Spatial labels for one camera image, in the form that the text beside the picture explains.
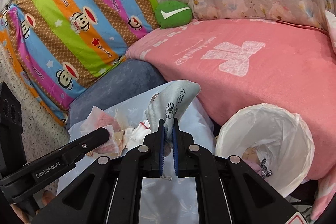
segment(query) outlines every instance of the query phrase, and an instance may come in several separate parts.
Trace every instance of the trash bin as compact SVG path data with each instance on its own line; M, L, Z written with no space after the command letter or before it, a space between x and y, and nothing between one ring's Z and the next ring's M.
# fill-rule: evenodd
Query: trash bin
M243 157L251 150L268 172L265 180L286 197L306 177L315 146L299 114L260 104L233 115L221 128L216 144L216 156L224 158Z

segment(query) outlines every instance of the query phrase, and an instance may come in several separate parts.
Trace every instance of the speckled wall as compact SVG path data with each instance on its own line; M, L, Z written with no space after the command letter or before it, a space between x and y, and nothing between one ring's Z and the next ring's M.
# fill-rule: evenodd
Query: speckled wall
M22 139L28 162L68 143L68 132L54 121L25 87L0 46L0 82L3 81L21 103ZM57 182L47 187L53 193L56 193L56 188Z

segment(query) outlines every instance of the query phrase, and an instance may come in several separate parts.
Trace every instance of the orange stripe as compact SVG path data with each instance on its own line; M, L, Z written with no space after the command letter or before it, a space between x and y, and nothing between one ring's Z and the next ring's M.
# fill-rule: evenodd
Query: orange stripe
M74 0L67 0L70 4L68 7L65 7L65 4L62 0L53 0L59 10L63 13L63 15L68 19L73 16L76 12L82 12L81 9L78 8ZM85 44L93 49L98 56L103 60L105 64L110 64L113 60L118 58L118 55L110 48L110 46L104 41L104 39L98 34L98 32L93 27L93 24L90 24L90 29L85 31L80 31L79 36L83 39ZM95 47L92 42L93 38L99 39L99 44L102 46L106 51L111 53L111 57L108 57L107 53L103 52L98 47Z
M23 72L23 69L21 67L20 62L17 60L17 58L15 56L14 49L13 49L12 44L11 44L11 40L9 39L9 35L8 35L8 32L6 30L4 30L2 32L0 31L0 41L1 42L6 41L6 45L4 46L4 49L6 50L8 58L10 59L16 74L20 78L22 78L21 73ZM40 97L39 94L37 93L37 91L33 87L30 87L28 85L26 85L26 87L29 89L29 91L32 93L32 95L35 98ZM62 127L64 126L64 123L51 111L51 109L46 105L45 102L40 101L40 105L56 120L56 122L58 124L60 124Z

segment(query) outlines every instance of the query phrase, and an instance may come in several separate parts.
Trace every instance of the human hand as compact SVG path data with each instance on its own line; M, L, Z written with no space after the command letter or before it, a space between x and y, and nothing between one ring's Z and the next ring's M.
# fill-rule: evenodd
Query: human hand
M51 202L55 198L54 194L50 191L44 191L42 195L42 204L46 206L49 202ZM28 215L23 212L16 204L12 204L11 207L13 208L16 215L21 219L24 224L29 224L29 217Z

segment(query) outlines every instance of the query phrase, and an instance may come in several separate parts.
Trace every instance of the white check mark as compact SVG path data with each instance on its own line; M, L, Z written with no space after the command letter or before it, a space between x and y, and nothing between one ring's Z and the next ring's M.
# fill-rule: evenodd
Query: white check mark
M171 12L168 12L168 13L161 10L161 14L162 14L164 19L167 19L168 17L171 17L173 15L178 14L179 12L182 12L182 11L185 11L185 10L188 10L188 9L190 9L190 8L189 7L184 7L184 8L177 9L177 10L174 10L174 11L171 11Z

